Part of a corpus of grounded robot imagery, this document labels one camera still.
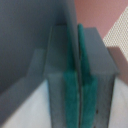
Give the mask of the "gripper right finger with green pad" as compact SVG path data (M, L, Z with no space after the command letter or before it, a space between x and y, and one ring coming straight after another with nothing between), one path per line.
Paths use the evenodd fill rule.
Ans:
M80 128L108 128L114 80L119 69L97 29L78 25L82 73Z

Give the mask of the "gripper left finger with green pad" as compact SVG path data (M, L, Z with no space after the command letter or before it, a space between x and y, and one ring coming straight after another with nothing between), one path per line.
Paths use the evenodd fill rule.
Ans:
M52 128L78 128L78 78L66 25L51 29L45 75L49 83Z

